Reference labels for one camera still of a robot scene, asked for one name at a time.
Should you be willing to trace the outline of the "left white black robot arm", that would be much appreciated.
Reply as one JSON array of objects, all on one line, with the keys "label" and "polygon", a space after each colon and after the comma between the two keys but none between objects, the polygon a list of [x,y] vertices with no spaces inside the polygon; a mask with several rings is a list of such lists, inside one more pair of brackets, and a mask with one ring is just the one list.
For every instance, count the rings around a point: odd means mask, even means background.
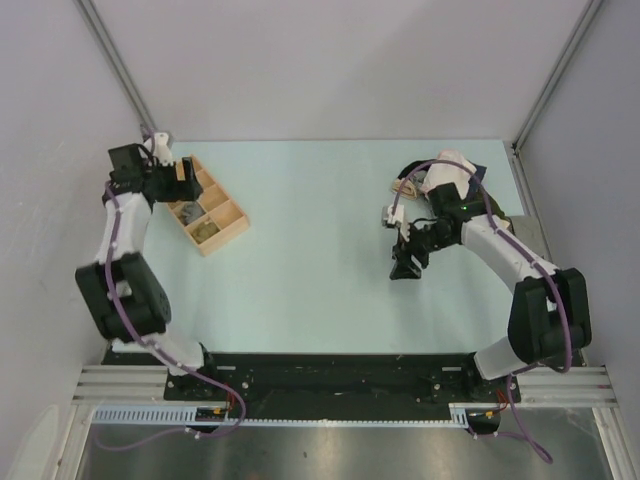
[{"label": "left white black robot arm", "polygon": [[221,376],[205,365],[201,343],[170,333],[169,298],[143,255],[155,205],[195,201],[202,194],[193,162],[173,157],[164,132],[108,154],[104,234],[93,262],[76,269],[76,284],[104,339],[138,345],[173,375],[188,374],[185,385],[197,398],[210,399]]}]

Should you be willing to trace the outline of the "grey underwear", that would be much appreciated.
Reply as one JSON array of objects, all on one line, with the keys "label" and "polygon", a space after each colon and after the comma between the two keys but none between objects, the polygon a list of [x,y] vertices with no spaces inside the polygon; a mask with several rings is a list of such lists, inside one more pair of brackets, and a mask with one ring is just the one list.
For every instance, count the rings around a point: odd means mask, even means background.
[{"label": "grey underwear", "polygon": [[205,215],[205,210],[197,202],[186,202],[179,212],[179,219],[188,226]]}]

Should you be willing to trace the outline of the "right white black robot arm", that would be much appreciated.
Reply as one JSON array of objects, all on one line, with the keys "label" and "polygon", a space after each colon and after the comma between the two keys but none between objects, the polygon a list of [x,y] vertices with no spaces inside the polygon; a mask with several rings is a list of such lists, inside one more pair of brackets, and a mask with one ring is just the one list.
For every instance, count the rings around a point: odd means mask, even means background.
[{"label": "right white black robot arm", "polygon": [[418,279],[431,254],[459,245],[481,259],[512,294],[506,334],[470,354],[461,376],[463,393],[484,401],[496,391],[497,380],[549,360],[558,362],[556,372],[568,372],[575,350],[592,341],[584,275],[535,254],[501,225],[486,194],[466,201],[448,183],[432,190],[427,200],[434,214],[429,220],[407,221],[397,202],[383,210],[383,226],[397,232],[391,279]]}]

